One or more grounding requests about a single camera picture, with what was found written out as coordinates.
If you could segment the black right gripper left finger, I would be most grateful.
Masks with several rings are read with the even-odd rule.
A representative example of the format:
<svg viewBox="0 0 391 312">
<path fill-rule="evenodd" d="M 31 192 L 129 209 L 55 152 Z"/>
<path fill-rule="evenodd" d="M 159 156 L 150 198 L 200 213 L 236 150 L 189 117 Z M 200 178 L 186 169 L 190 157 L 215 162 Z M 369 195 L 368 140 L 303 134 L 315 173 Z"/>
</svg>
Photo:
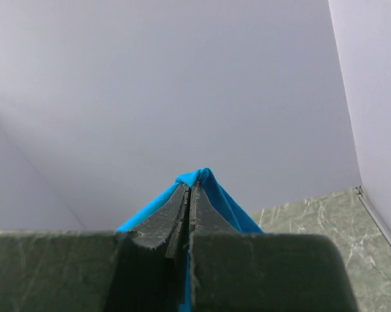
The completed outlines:
<svg viewBox="0 0 391 312">
<path fill-rule="evenodd" d="M 0 311 L 178 311 L 189 201 L 127 231 L 0 231 Z"/>
</svg>

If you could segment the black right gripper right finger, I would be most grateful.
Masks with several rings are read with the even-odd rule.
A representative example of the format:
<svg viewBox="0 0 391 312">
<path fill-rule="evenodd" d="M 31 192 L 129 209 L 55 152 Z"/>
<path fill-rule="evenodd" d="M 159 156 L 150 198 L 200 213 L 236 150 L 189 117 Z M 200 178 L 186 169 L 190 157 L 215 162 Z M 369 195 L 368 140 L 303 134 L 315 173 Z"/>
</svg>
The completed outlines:
<svg viewBox="0 0 391 312">
<path fill-rule="evenodd" d="M 241 233 L 191 191 L 194 311 L 356 311 L 342 256 L 322 235 Z"/>
</svg>

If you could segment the blue t-shirt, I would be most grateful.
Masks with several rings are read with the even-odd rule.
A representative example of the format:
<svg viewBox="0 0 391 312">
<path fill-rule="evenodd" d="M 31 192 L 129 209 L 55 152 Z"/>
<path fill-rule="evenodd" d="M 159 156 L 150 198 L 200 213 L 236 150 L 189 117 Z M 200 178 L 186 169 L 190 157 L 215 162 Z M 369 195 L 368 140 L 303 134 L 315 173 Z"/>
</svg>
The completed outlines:
<svg viewBox="0 0 391 312">
<path fill-rule="evenodd" d="M 126 235 L 105 311 L 191 310 L 189 242 L 195 220 L 213 231 L 261 231 L 209 168 L 180 175 L 119 227 Z"/>
</svg>

